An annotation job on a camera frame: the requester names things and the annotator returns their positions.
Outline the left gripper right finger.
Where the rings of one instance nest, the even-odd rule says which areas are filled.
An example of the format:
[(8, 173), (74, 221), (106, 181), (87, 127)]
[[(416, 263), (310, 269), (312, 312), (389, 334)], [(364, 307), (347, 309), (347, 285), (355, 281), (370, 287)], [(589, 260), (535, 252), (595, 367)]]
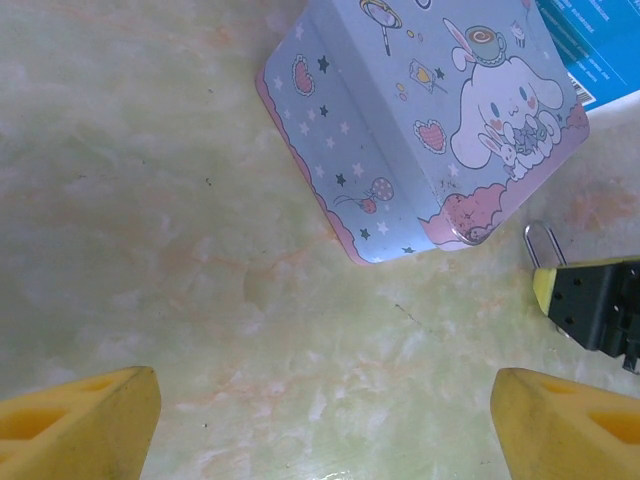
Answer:
[(639, 477), (637, 398), (503, 368), (490, 412), (513, 479)]

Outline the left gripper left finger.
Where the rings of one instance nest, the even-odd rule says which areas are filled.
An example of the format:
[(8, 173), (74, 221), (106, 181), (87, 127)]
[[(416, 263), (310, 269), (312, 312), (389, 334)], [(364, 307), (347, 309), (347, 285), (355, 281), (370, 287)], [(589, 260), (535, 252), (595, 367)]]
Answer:
[(138, 479), (161, 412), (135, 366), (1, 402), (3, 479)]

